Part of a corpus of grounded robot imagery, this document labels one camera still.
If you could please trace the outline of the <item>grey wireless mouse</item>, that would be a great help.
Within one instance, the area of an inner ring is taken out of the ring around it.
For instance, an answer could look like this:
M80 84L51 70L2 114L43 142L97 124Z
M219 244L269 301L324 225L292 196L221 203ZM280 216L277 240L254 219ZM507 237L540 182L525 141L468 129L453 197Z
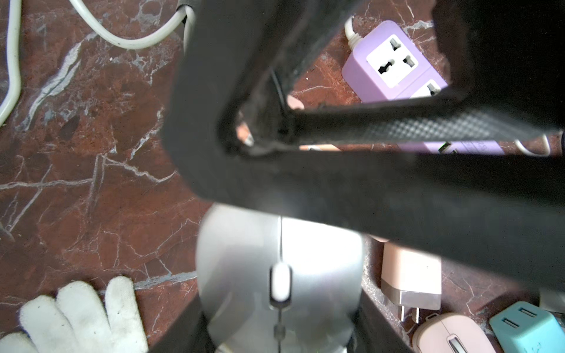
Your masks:
M361 296L357 232L226 204L205 215L197 285L218 352L345 352Z

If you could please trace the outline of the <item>pink wireless mouse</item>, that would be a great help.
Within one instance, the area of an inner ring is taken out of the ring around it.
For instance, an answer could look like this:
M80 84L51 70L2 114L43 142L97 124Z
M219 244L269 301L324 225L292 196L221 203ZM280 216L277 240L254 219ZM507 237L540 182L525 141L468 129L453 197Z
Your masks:
M471 318L433 314L413 334L415 352L495 352L484 331Z

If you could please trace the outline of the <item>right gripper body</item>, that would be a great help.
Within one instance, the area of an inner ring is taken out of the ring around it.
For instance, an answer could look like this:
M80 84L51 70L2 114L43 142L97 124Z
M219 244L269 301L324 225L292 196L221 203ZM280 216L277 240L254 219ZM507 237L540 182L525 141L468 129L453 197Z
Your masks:
M564 128L563 1L437 1L432 16L451 70L444 112L488 132Z

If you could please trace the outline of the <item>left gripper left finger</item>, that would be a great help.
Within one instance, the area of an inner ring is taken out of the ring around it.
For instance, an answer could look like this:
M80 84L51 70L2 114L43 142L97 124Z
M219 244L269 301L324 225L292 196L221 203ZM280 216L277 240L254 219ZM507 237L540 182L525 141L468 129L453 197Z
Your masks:
M199 295L188 304L150 353L214 353Z

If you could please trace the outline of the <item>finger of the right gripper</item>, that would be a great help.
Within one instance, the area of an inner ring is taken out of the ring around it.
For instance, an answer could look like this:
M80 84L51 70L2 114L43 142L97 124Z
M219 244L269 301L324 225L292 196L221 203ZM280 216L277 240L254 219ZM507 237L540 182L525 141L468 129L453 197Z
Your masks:
M281 105L355 1L205 1L162 141L199 197L379 235L564 289L564 159L300 151ZM273 130L252 146L241 118Z
M561 128L560 94L459 96L450 89L428 98L292 110L281 105L280 139L288 145L433 141L510 141Z

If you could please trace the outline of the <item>pink usb charger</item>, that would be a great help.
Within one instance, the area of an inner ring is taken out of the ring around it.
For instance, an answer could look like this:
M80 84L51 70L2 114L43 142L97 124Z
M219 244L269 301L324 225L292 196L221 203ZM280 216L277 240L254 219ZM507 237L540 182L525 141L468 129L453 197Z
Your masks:
M441 258L427 252L384 244L381 291L400 307L401 319L412 310L412 319L419 323L420 310L441 307Z
M304 110L305 106L302 101L294 96L287 96L286 102L291 110ZM272 123L267 122L266 118L247 119L241 118L241 123L236 128L238 139L246 146L252 146L256 139L264 138L268 132L273 130ZM332 144L319 145L301 145L301 151L340 151L340 149Z

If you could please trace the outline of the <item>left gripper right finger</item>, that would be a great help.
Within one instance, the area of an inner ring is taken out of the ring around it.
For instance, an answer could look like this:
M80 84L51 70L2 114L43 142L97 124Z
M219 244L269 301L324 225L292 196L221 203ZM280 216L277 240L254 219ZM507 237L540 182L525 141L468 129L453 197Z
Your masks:
M413 350L393 330L370 297L361 292L354 315L353 352L405 352Z

